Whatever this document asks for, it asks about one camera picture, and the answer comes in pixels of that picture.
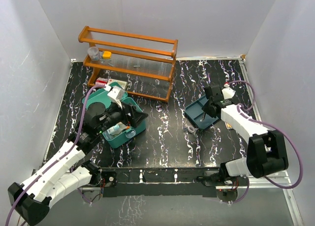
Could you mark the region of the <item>black small scissors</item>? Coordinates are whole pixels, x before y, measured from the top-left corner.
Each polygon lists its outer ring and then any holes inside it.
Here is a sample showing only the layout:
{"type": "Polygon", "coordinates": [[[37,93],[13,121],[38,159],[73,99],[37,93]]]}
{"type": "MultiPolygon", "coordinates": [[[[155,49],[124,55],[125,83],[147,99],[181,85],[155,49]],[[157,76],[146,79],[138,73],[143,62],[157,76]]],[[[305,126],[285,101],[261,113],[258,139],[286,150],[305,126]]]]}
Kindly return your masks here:
{"type": "Polygon", "coordinates": [[[205,117],[206,117],[206,113],[204,112],[202,117],[201,117],[201,119],[200,119],[200,121],[202,122],[205,119],[205,117]]]}

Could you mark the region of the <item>dark blue divided tray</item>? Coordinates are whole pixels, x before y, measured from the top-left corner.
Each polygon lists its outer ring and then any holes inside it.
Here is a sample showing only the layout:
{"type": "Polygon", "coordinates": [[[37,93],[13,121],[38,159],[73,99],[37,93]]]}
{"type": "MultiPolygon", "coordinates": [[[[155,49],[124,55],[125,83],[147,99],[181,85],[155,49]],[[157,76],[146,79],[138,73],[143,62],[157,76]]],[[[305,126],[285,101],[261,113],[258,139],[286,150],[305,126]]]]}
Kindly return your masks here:
{"type": "Polygon", "coordinates": [[[207,98],[205,95],[192,102],[188,106],[185,107],[185,114],[190,119],[190,121],[201,130],[209,128],[211,125],[216,123],[219,119],[212,118],[209,115],[206,115],[205,119],[201,122],[200,119],[203,115],[202,107],[207,102],[207,98]]]}

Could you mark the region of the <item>teal medicine kit box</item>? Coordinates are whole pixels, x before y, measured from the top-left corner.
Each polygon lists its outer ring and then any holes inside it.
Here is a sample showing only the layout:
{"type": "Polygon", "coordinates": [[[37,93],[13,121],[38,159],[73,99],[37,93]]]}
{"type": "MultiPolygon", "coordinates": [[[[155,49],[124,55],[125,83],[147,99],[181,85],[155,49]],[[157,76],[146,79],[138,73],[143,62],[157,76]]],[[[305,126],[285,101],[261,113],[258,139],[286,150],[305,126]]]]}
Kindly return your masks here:
{"type": "MultiPolygon", "coordinates": [[[[102,135],[103,139],[106,140],[112,148],[118,148],[134,138],[136,135],[140,134],[146,129],[146,121],[144,120],[138,127],[133,128],[131,126],[126,126],[126,128],[116,135],[114,138],[109,138],[106,134],[106,131],[109,128],[103,128],[100,122],[100,117],[104,115],[105,112],[109,112],[110,109],[118,108],[119,106],[110,101],[107,97],[107,91],[104,88],[100,88],[95,92],[92,92],[90,95],[86,96],[82,103],[85,105],[85,115],[84,119],[88,121],[88,125],[96,130],[102,135]]],[[[121,100],[122,110],[125,108],[126,104],[138,104],[127,95],[123,96],[121,100]]]]}

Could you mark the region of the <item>clear tape roll bag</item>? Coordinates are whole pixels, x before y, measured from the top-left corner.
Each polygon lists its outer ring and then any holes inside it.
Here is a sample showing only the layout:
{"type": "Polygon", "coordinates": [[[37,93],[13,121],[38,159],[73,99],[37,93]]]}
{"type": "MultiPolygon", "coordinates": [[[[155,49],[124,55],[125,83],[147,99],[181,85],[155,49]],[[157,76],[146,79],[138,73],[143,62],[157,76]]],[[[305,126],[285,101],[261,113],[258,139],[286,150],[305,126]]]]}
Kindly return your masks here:
{"type": "Polygon", "coordinates": [[[191,134],[195,134],[195,132],[196,132],[196,128],[194,128],[193,126],[190,126],[190,125],[186,125],[186,126],[184,127],[184,129],[185,129],[187,132],[191,133],[191,134]]]}

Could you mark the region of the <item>blue face mask packet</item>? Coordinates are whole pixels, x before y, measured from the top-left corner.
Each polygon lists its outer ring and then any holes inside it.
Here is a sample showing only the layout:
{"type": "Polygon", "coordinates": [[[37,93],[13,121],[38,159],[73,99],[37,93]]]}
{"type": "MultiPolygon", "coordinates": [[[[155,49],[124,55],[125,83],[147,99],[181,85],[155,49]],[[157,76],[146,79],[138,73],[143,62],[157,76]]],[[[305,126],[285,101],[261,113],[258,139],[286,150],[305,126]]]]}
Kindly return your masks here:
{"type": "Polygon", "coordinates": [[[114,138],[116,135],[121,133],[124,129],[126,128],[126,125],[119,122],[116,125],[110,127],[107,131],[106,134],[109,136],[109,138],[114,138]]]}

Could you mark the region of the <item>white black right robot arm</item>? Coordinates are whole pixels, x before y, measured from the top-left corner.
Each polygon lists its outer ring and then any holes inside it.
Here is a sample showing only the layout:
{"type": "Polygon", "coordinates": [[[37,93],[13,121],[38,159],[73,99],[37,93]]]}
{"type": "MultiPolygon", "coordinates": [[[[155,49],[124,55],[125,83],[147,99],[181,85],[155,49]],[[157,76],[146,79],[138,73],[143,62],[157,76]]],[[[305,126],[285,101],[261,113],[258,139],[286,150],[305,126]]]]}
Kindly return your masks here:
{"type": "Polygon", "coordinates": [[[234,99],[234,90],[211,85],[204,89],[207,102],[202,107],[205,114],[228,123],[248,145],[245,158],[220,164],[216,181],[231,185],[238,176],[265,177],[288,169],[284,135],[278,130],[269,130],[242,111],[234,99]]]}

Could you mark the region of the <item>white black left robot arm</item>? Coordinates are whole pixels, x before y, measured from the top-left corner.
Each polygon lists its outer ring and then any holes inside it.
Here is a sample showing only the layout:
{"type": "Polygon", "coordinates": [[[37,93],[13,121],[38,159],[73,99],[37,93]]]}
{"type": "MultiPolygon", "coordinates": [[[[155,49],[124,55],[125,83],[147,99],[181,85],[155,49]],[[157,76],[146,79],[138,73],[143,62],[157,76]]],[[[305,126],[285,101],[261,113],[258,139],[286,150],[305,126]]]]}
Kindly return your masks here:
{"type": "Polygon", "coordinates": [[[11,214],[16,211],[25,223],[35,226],[54,204],[72,191],[87,184],[97,186],[102,175],[91,161],[71,173],[68,171],[101,141],[105,131],[118,123],[135,128],[147,117],[147,113],[126,101],[112,102],[109,107],[101,102],[84,105],[79,125],[60,150],[27,180],[8,187],[11,209],[5,224],[9,224],[11,214]]]}

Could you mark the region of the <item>red white medicine box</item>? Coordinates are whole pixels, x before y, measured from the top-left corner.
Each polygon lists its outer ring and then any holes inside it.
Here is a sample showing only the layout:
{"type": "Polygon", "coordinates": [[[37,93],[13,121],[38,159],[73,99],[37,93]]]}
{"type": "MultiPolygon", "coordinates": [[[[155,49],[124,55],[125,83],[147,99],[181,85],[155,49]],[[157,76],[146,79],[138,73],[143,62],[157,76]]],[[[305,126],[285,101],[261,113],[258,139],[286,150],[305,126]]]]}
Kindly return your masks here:
{"type": "Polygon", "coordinates": [[[95,84],[96,85],[107,85],[108,84],[108,79],[107,78],[97,78],[96,81],[95,81],[95,84]]]}

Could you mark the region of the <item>orange wooden shelf rack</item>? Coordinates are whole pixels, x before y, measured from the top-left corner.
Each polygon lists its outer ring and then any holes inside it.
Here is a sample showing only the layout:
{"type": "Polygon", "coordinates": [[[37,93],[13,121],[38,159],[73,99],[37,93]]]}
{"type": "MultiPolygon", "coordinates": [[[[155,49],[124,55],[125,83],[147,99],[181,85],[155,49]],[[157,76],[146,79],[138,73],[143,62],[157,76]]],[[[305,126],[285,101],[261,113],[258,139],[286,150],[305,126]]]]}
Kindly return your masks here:
{"type": "Polygon", "coordinates": [[[80,43],[112,53],[109,61],[92,61],[87,55],[83,65],[92,68],[88,86],[99,77],[127,82],[133,96],[168,102],[174,81],[178,40],[85,26],[78,35],[80,43]]]}

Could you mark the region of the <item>yellow capped small jar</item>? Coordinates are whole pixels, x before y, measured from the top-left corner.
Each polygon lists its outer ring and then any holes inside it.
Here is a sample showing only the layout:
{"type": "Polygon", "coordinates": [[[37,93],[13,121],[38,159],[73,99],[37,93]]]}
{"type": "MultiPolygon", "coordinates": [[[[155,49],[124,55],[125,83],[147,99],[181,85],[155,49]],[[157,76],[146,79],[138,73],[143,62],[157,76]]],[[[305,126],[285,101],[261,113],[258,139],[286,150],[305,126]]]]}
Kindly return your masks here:
{"type": "Polygon", "coordinates": [[[103,51],[101,54],[101,58],[104,61],[109,61],[111,59],[112,53],[110,51],[103,51]]]}

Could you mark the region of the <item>black metal base bar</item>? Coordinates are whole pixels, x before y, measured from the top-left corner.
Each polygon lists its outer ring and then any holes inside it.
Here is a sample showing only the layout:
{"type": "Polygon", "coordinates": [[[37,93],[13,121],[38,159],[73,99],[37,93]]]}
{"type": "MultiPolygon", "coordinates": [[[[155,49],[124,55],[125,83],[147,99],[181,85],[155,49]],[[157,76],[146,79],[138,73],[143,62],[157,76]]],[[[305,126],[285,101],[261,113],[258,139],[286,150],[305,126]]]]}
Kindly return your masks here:
{"type": "Polygon", "coordinates": [[[82,187],[82,192],[93,198],[119,196],[190,196],[235,200],[238,190],[247,185],[242,177],[223,181],[217,167],[179,168],[102,168],[97,181],[82,187]]]}

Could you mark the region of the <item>clear plastic cup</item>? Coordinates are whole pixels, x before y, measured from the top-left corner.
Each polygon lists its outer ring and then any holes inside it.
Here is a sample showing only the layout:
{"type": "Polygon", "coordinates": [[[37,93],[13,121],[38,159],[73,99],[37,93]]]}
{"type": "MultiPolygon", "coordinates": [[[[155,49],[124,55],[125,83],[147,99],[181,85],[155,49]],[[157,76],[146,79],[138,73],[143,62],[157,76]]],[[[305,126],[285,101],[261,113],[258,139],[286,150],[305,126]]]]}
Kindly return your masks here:
{"type": "Polygon", "coordinates": [[[101,59],[99,49],[96,46],[88,48],[88,55],[92,61],[99,61],[101,59]]]}

